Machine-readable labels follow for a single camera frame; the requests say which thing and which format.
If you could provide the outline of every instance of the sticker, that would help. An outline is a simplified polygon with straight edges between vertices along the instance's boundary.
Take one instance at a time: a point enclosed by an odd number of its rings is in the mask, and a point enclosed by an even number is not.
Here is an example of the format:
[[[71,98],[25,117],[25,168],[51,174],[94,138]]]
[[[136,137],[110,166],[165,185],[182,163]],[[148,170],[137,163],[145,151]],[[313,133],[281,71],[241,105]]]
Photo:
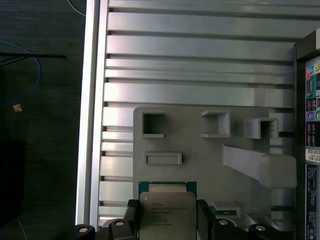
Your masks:
[[[320,150],[306,149],[305,159],[308,161],[320,163]]]
[[[318,166],[305,166],[305,239],[317,239]]]
[[[306,70],[306,76],[307,77],[311,77],[312,75],[314,75],[314,66],[310,66],[310,67],[308,67],[307,68],[307,70]]]
[[[314,74],[319,74],[319,73],[320,73],[320,62],[314,65]]]

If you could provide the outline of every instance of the blue cable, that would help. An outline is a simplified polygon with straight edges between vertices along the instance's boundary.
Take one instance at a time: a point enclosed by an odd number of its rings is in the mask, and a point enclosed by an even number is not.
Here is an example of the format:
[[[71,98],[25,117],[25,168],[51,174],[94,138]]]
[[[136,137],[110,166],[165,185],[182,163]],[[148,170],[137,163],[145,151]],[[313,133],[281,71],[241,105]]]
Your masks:
[[[0,43],[8,44],[10,46],[13,46],[13,47],[16,47],[16,48],[19,48],[19,49],[25,51],[27,54],[31,54],[31,52],[29,52],[27,49],[25,49],[25,48],[23,48],[21,46],[18,46],[16,44],[13,44],[13,43],[10,43],[10,42],[7,42],[7,41],[2,41],[2,40],[0,40]],[[24,95],[22,95],[20,97],[17,97],[16,99],[13,99],[12,101],[1,103],[0,107],[5,107],[5,106],[12,105],[12,104],[16,103],[17,101],[19,101],[21,99],[24,99],[25,97],[29,96],[30,94],[32,94],[37,89],[37,87],[39,85],[39,82],[40,82],[40,78],[41,78],[41,67],[40,67],[40,63],[39,63],[38,59],[36,57],[33,57],[33,59],[35,60],[35,62],[37,64],[37,67],[38,67],[38,78],[37,78],[36,83],[33,86],[33,88],[30,91],[28,91],[26,94],[24,94]]]

